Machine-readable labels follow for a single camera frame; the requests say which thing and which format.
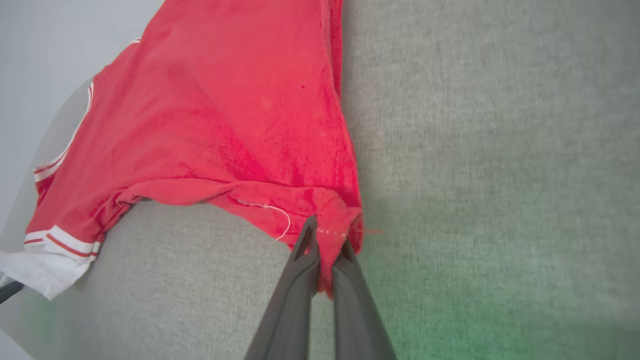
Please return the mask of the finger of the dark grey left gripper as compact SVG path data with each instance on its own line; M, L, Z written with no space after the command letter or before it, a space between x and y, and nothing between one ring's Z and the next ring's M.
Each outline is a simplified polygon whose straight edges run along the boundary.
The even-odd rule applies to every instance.
M8 284L2 285L0 287L0 304L5 301L11 299L14 295L18 294L25 285L18 281L11 281Z

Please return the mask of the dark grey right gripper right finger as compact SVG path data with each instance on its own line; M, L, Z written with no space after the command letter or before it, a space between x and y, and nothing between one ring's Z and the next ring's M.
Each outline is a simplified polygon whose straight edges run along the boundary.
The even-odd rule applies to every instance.
M332 274L336 360L397 359L349 240L340 249Z

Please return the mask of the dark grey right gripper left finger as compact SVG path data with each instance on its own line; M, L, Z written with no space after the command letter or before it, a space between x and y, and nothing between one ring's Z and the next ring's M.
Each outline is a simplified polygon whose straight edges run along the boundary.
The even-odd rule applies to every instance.
M247 360L308 359L311 300L318 292L320 270L317 228L317 217L308 217L247 349Z

